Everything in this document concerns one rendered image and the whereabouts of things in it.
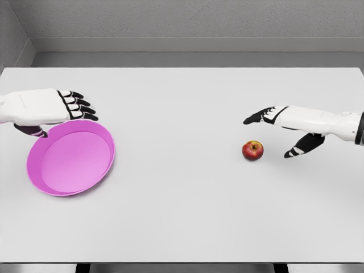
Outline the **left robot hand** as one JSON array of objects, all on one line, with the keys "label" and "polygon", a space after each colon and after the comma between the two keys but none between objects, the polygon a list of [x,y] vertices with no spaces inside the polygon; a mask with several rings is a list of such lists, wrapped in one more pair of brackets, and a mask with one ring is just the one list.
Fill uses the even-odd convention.
[{"label": "left robot hand", "polygon": [[46,138],[43,125],[75,119],[97,121],[98,117],[84,96],[71,90],[24,90],[0,96],[0,124],[12,123],[26,135]]}]

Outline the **red apple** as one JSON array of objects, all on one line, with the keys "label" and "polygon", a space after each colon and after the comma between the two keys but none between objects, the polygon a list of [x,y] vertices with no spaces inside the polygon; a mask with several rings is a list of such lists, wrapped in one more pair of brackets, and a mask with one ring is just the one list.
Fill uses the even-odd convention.
[{"label": "red apple", "polygon": [[264,148],[261,142],[250,140],[242,146],[242,155],[250,161],[259,160],[264,154]]}]

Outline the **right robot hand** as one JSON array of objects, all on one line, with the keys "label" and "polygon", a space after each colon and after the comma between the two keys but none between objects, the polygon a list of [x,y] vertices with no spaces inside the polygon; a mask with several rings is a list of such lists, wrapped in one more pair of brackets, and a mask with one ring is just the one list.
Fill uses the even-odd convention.
[{"label": "right robot hand", "polygon": [[289,130],[306,132],[297,143],[284,154],[293,158],[313,151],[325,141],[330,126],[331,113],[299,106],[273,106],[256,112],[243,121],[244,125],[265,122]]}]

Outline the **pink round plate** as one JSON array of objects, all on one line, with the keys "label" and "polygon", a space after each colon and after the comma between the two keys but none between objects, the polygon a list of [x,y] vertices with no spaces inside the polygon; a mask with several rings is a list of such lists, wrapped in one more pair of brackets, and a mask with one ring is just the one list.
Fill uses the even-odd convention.
[{"label": "pink round plate", "polygon": [[27,157],[30,182],[41,192],[71,196],[95,186],[115,158],[112,134],[92,121],[70,121],[51,128]]}]

